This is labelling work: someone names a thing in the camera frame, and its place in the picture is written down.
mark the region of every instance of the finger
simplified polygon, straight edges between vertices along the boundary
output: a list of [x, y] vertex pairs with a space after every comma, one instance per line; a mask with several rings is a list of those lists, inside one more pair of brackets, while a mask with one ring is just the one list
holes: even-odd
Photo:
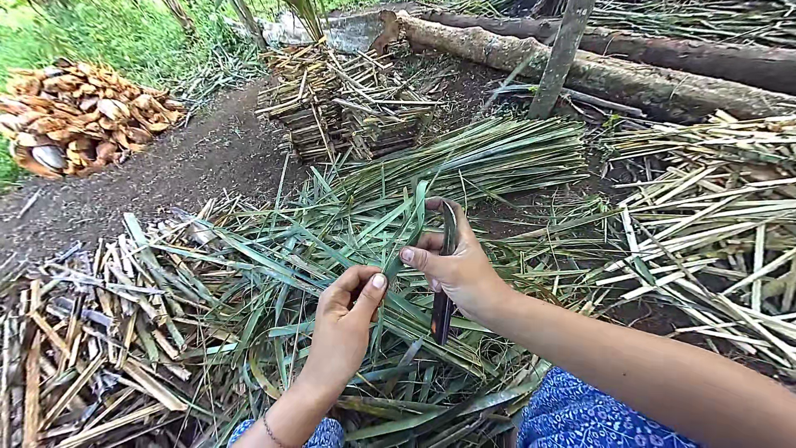
[[318, 306], [324, 309], [328, 304], [335, 303], [351, 309], [351, 301], [357, 298], [361, 285], [380, 271], [381, 268], [377, 266], [351, 266], [321, 294]]
[[379, 308], [381, 299], [387, 291], [387, 277], [383, 273], [376, 273], [359, 294], [357, 303], [353, 305], [351, 312], [346, 317], [351, 316], [356, 322], [370, 322], [373, 312]]
[[447, 202], [447, 204], [451, 206], [451, 209], [453, 209], [453, 214], [456, 217], [456, 236], [459, 242], [478, 242], [475, 233], [473, 233], [473, 229], [470, 227], [470, 222], [467, 221], [467, 214], [464, 213], [464, 209], [458, 202], [435, 196], [434, 198], [426, 199], [426, 208], [429, 210], [437, 210], [439, 213], [442, 213], [444, 207], [443, 202]]
[[374, 273], [381, 272], [378, 266], [355, 265], [346, 269], [329, 287], [342, 289], [347, 293], [353, 292], [359, 285], [365, 283]]
[[445, 235], [440, 232], [423, 232], [420, 239], [417, 240], [415, 247], [420, 249], [429, 250], [431, 252], [439, 252], [443, 248], [445, 242]]
[[405, 246], [400, 250], [400, 259], [405, 265], [435, 278], [447, 277], [451, 263], [445, 258], [419, 247]]

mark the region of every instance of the right hand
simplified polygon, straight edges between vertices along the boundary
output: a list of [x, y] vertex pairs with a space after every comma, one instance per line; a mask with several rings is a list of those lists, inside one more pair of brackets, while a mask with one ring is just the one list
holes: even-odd
[[404, 264], [426, 274], [431, 289], [445, 291], [466, 317], [483, 323], [481, 316], [490, 309], [492, 301], [511, 288], [492, 268], [462, 206], [435, 197], [426, 200], [426, 209], [441, 212], [443, 201], [451, 206], [456, 216], [458, 245], [454, 253], [446, 257], [439, 255], [443, 234], [434, 232], [422, 234], [416, 247], [401, 249], [400, 258]]

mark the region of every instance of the dark knife handle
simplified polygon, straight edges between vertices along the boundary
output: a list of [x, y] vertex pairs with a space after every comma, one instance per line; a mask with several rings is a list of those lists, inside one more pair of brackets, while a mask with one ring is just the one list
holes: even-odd
[[451, 326], [451, 314], [453, 313], [453, 301], [448, 298], [444, 291], [434, 293], [434, 308], [431, 312], [431, 335], [439, 345], [447, 342], [448, 329]]

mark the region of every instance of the knife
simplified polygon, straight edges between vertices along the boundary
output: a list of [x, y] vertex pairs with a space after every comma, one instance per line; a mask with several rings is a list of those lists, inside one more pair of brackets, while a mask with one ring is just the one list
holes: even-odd
[[[440, 255], [452, 255], [456, 250], [456, 215], [453, 208], [443, 201], [443, 247]], [[444, 291], [434, 292], [434, 308], [431, 311], [431, 335], [439, 345], [447, 342], [448, 331], [451, 328], [451, 314], [453, 314], [453, 301]]]

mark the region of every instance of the hand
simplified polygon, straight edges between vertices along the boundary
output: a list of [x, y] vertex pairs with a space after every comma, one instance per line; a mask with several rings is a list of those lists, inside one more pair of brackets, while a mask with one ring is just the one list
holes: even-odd
[[431, 289], [445, 291], [468, 318], [483, 324], [483, 314], [495, 297], [511, 288], [492, 268], [489, 258], [481, 249], [462, 206], [443, 198], [426, 200], [427, 210], [442, 211], [443, 201], [454, 211], [458, 245], [452, 255], [442, 257], [443, 234], [425, 233], [417, 247], [406, 246], [400, 251], [401, 261], [426, 274]]
[[387, 290], [376, 266], [352, 266], [321, 293], [310, 355], [299, 380], [332, 400], [357, 372], [368, 348], [372, 316]]

